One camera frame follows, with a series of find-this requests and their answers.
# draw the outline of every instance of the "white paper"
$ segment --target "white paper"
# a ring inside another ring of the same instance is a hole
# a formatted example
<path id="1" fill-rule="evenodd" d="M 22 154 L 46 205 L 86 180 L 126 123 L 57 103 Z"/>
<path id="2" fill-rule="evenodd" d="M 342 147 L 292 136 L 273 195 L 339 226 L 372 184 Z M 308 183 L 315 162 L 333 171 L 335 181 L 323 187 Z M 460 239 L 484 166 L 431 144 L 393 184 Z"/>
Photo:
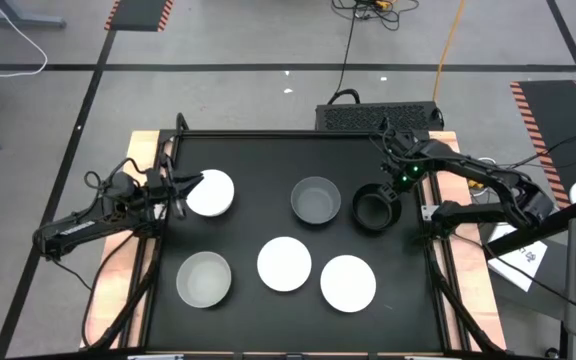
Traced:
<path id="1" fill-rule="evenodd" d="M 515 231 L 513 226 L 506 223 L 499 223 L 497 224 L 495 231 L 493 231 L 492 235 L 490 236 L 489 242 L 497 240 L 498 238 L 513 231 Z M 523 247 L 519 250 L 515 250 L 508 254 L 502 255 L 500 258 L 510 265 L 521 269 L 531 277 L 534 277 L 537 273 L 537 269 L 539 269 L 541 261 L 546 254 L 547 248 L 548 246 L 546 246 L 546 244 L 542 243 L 541 241 L 536 241 L 535 243 Z M 498 259 L 489 260 L 488 267 L 499 275 L 503 276 L 506 280 L 517 285 L 523 291 L 528 292 L 530 289 L 530 284 L 532 284 L 532 281 L 529 278 L 521 274 L 519 271 L 502 263 Z"/>

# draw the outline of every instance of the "desk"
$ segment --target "desk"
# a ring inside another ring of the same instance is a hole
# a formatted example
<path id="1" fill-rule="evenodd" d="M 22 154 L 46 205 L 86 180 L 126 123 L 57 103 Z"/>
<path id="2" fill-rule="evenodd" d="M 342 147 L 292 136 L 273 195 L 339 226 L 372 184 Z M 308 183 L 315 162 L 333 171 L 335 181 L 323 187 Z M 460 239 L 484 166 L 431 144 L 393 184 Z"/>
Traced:
<path id="1" fill-rule="evenodd" d="M 430 136 L 431 138 L 449 144 L 454 150 L 459 150 L 457 137 L 454 132 L 431 132 Z M 158 137 L 158 131 L 133 132 L 127 156 L 135 159 L 140 168 L 152 167 L 157 150 Z M 144 176 L 138 174 L 131 165 L 126 165 L 124 171 L 141 183 L 145 181 Z M 469 204 L 471 202 L 470 193 L 464 178 L 445 172 L 438 173 L 437 178 L 443 200 L 457 201 L 461 204 Z M 425 182 L 423 186 L 426 201 L 432 203 L 430 184 Z M 462 225 L 457 229 L 457 233 L 470 239 L 479 239 L 476 225 Z M 102 259 L 117 247 L 127 235 L 127 232 L 123 232 L 107 237 Z M 484 253 L 481 248 L 462 241 L 458 237 L 453 237 L 451 240 L 452 256 L 455 262 L 462 301 L 490 339 L 498 346 L 505 348 L 506 344 L 497 313 L 497 306 L 490 284 Z M 101 336 L 126 301 L 137 254 L 137 244 L 138 240 L 136 238 L 130 240 L 124 248 L 118 251 L 117 254 L 108 261 L 104 271 L 99 277 L 99 282 L 93 295 L 90 313 L 86 319 L 86 333 L 91 342 L 96 341 L 98 337 Z M 143 259 L 144 265 L 142 269 L 144 272 L 150 262 L 153 246 L 154 241 L 151 239 L 146 245 L 146 252 Z M 439 244 L 435 244 L 435 250 L 438 255 L 442 254 L 442 248 Z M 446 309 L 446 322 L 451 347 L 453 349 L 459 349 L 459 332 L 454 312 L 445 299 L 444 306 Z M 131 331 L 128 337 L 129 346 L 137 346 L 139 343 L 143 320 L 144 300 L 142 299 L 132 318 Z M 474 341 L 471 341 L 471 344 L 472 347 L 476 349 Z"/>

